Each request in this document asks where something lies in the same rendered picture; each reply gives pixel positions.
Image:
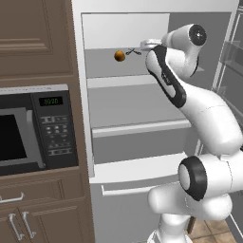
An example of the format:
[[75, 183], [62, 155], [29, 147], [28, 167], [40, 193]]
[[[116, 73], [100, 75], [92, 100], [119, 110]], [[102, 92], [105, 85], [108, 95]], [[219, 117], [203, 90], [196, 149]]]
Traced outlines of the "brown low cupboard door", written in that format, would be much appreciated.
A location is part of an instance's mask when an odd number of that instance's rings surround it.
[[[15, 214], [13, 221], [18, 233], [22, 236], [21, 241], [18, 241], [16, 233], [12, 229], [9, 222], [9, 214]], [[22, 243], [23, 238], [24, 236], [18, 224], [16, 213], [13, 210], [0, 211], [0, 243]]]
[[31, 243], [93, 243], [89, 215], [84, 199], [69, 199], [35, 206], [20, 207], [27, 211], [30, 228], [36, 232]]

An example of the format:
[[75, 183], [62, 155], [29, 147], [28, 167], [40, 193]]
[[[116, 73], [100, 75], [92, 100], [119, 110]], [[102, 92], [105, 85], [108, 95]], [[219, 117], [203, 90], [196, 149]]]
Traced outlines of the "white fridge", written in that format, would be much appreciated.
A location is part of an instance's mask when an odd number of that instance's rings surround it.
[[[198, 24], [205, 29], [207, 40], [198, 54], [195, 74], [185, 82], [222, 98], [217, 81], [238, 3], [239, 0], [72, 0], [89, 178], [95, 177], [97, 164], [182, 152], [186, 158], [207, 153], [192, 125], [93, 138], [92, 128], [188, 119], [168, 100], [158, 82], [88, 88], [87, 80], [151, 75], [145, 64], [147, 53], [140, 49], [140, 43]], [[115, 52], [125, 54], [129, 48], [141, 55], [132, 52], [117, 62]]]

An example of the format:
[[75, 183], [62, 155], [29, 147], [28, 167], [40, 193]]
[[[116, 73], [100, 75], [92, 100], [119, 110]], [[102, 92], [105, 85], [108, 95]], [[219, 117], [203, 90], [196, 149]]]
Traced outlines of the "brown drawer front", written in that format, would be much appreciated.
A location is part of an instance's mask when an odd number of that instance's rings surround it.
[[53, 178], [0, 186], [0, 196], [3, 199], [19, 197], [21, 192], [25, 194], [25, 197], [22, 201], [18, 202], [72, 199], [81, 197], [84, 194], [79, 176]]

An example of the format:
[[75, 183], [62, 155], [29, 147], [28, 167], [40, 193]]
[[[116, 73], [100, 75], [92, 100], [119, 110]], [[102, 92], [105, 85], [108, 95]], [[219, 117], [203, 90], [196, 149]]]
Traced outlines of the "white freezer drawer front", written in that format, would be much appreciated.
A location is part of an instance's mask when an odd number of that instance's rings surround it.
[[103, 196], [105, 190], [132, 189], [163, 185], [172, 177], [150, 178], [118, 183], [90, 184], [95, 243], [140, 243], [147, 240], [159, 224], [159, 215], [148, 206], [148, 193]]

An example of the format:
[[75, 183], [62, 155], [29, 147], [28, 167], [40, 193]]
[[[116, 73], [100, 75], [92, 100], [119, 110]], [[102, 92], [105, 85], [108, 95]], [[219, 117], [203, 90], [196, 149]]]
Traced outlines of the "brown panelled cupboard door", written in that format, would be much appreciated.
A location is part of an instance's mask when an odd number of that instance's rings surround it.
[[0, 77], [72, 69], [70, 0], [0, 0]]

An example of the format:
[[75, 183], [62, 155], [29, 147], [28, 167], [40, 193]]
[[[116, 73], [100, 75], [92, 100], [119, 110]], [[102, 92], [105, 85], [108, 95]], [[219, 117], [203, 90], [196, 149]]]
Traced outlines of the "white fridge shelf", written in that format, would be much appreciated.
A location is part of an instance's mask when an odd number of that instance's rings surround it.
[[177, 121], [157, 121], [148, 123], [138, 123], [120, 126], [110, 126], [102, 128], [92, 128], [93, 138], [104, 138], [114, 137], [120, 135], [130, 135], [138, 133], [148, 133], [163, 130], [174, 130], [190, 128], [191, 124], [188, 120], [177, 120]]
[[151, 75], [89, 78], [87, 80], [87, 87], [103, 88], [103, 87], [155, 84], [156, 82], [157, 81], [155, 80], [155, 78]]
[[105, 184], [168, 177], [178, 172], [178, 165], [186, 157], [182, 152], [97, 164], [94, 166], [95, 177], [90, 178], [89, 182]]

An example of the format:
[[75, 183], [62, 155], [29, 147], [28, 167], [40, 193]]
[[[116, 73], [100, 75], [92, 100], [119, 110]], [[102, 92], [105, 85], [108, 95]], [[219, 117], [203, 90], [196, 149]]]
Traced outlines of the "black silver microwave oven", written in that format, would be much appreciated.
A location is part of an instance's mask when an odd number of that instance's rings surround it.
[[0, 88], [0, 109], [33, 111], [44, 168], [36, 162], [0, 167], [0, 176], [73, 167], [78, 164], [68, 86], [49, 84]]

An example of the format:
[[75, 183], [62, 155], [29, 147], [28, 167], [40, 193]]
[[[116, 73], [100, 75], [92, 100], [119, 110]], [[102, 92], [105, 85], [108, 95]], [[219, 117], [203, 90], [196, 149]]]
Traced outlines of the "microwave oven door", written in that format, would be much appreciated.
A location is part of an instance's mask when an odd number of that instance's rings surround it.
[[33, 162], [36, 161], [29, 154], [27, 110], [0, 109], [0, 167]]

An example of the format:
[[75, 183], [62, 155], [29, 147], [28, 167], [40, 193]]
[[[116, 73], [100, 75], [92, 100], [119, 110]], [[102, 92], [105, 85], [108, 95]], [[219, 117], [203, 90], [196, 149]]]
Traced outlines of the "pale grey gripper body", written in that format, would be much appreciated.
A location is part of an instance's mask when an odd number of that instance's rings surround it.
[[140, 49], [142, 51], [150, 51], [155, 46], [161, 45], [162, 41], [160, 39], [148, 39], [140, 43]]

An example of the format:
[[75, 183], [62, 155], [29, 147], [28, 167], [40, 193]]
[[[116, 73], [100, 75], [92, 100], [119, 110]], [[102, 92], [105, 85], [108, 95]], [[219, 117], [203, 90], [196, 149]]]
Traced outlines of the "orange brown round fruit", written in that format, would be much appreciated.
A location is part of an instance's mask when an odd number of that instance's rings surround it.
[[117, 62], [122, 62], [125, 60], [125, 54], [121, 50], [117, 50], [114, 54], [114, 58]]

